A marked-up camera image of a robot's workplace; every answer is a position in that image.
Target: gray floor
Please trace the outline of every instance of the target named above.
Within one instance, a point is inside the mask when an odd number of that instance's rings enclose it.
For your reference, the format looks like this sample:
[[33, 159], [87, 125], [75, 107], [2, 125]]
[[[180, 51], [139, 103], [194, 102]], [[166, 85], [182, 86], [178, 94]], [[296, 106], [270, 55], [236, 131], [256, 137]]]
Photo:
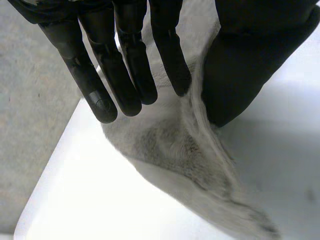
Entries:
[[80, 97], [38, 26], [0, 0], [0, 233], [14, 232]]

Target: gray fabric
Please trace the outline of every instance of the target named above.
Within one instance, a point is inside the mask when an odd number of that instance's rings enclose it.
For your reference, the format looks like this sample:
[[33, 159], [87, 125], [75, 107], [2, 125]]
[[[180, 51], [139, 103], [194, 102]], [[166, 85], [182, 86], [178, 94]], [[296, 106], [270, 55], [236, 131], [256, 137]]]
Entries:
[[12, 234], [80, 99], [37, 25], [0, 1], [0, 233]]
[[[144, 26], [143, 37], [150, 38], [149, 16]], [[158, 100], [136, 117], [120, 113], [102, 127], [145, 179], [208, 222], [238, 239], [279, 239], [267, 215], [249, 205], [201, 100], [202, 61], [219, 27], [214, 1], [185, 0], [177, 33], [192, 72], [188, 94], [175, 95], [155, 44], [147, 40]]]

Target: white fur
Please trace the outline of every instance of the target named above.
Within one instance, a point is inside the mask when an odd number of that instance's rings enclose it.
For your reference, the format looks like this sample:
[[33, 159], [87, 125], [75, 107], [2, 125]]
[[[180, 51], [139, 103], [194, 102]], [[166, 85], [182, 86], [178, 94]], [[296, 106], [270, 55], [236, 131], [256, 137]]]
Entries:
[[[203, 0], [199, 9], [186, 0], [180, 22], [192, 22], [192, 13], [208, 11], [214, 7], [212, 2]], [[158, 100], [143, 106], [135, 117], [126, 117], [119, 111], [115, 122], [102, 125], [103, 131], [145, 179], [229, 235], [246, 240], [279, 239], [277, 228], [266, 214], [247, 203], [233, 161], [210, 125], [201, 99], [203, 60], [220, 27], [217, 16], [212, 19], [202, 36], [183, 31], [185, 25], [180, 32], [178, 28], [192, 72], [192, 85], [186, 96], [176, 96], [156, 46], [150, 42], [147, 53]], [[150, 28], [146, 27], [144, 33], [150, 34]]]

